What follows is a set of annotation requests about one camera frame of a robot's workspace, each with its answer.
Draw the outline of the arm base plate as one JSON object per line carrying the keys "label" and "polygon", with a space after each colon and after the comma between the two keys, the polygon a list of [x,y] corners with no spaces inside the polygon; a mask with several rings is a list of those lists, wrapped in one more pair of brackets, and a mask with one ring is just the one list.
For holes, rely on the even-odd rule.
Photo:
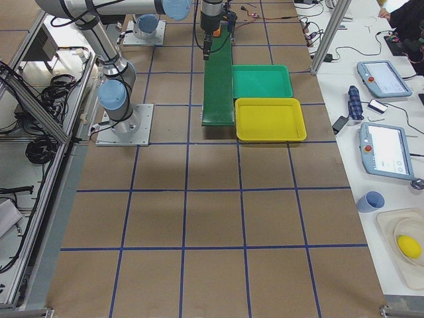
{"label": "arm base plate", "polygon": [[159,21],[152,32],[141,31],[133,21],[129,21],[123,39],[124,46],[162,46],[166,21]]}
{"label": "arm base plate", "polygon": [[154,113],[154,105],[132,104],[132,116],[111,128],[109,116],[103,112],[103,120],[107,121],[95,141],[97,146],[148,146]]}

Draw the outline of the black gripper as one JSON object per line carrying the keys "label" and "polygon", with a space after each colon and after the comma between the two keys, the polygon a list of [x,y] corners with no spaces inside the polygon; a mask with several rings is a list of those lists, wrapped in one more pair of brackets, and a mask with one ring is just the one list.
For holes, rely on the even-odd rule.
{"label": "black gripper", "polygon": [[203,59],[208,60],[211,55],[213,33],[219,28],[221,13],[204,13],[201,10],[201,29],[205,32],[203,38]]}

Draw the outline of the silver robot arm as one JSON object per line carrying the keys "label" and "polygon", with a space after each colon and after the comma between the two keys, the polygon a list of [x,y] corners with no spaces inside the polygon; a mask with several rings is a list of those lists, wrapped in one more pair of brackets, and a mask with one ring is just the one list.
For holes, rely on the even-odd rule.
{"label": "silver robot arm", "polygon": [[155,14],[133,15],[132,21],[133,33],[137,38],[145,39],[156,35],[159,20]]}
{"label": "silver robot arm", "polygon": [[191,1],[37,1],[48,14],[69,19],[84,35],[103,66],[106,80],[97,89],[101,106],[109,116],[110,129],[121,136],[135,134],[141,127],[140,115],[131,103],[136,70],[113,44],[101,23],[111,15],[166,15],[184,20],[191,11]]}

